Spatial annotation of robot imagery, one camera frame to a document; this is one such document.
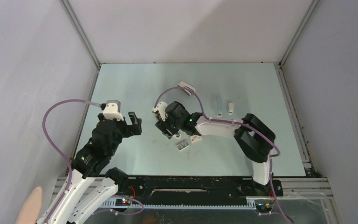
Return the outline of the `staple box sleeve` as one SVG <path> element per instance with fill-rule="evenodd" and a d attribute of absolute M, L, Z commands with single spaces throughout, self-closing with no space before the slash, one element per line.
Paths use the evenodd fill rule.
<path fill-rule="evenodd" d="M 192 135 L 190 136 L 191 143 L 195 143 L 202 140 L 202 136 L 200 135 Z"/>

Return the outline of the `staple tray with staples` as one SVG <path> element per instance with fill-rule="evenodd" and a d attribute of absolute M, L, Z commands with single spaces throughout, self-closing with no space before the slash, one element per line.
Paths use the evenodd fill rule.
<path fill-rule="evenodd" d="M 182 151 L 182 150 L 184 150 L 184 149 L 186 149 L 186 148 L 188 148 L 188 147 L 189 147 L 189 143 L 188 143 L 187 140 L 183 140 L 183 141 L 181 141 L 180 143 L 178 143 L 178 144 L 176 145 L 176 148 L 177 148 L 179 151 Z"/>

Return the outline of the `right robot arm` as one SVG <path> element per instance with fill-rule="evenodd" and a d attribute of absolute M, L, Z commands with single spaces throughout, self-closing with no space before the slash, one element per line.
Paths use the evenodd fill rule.
<path fill-rule="evenodd" d="M 177 101 L 171 104 L 158 102 L 152 112 L 157 118 L 155 126 L 169 139 L 179 137 L 180 132 L 189 135 L 191 141 L 198 141 L 206 135 L 234 139 L 251 161 L 250 190 L 258 196 L 272 191 L 271 151 L 275 148 L 275 134 L 255 115 L 248 113 L 240 122 L 207 118 L 200 112 L 190 114 Z"/>

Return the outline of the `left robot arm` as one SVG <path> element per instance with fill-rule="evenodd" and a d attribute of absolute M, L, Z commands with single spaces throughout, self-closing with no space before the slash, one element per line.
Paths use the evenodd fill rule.
<path fill-rule="evenodd" d="M 129 188 L 128 175 L 118 168 L 109 169 L 103 180 L 85 198 L 83 194 L 109 164 L 124 138 L 142 133 L 142 120 L 135 112 L 128 113 L 128 125 L 119 113 L 98 115 L 99 122 L 91 138 L 76 154 L 71 174 L 38 224 L 83 224 L 109 197 L 124 194 Z"/>

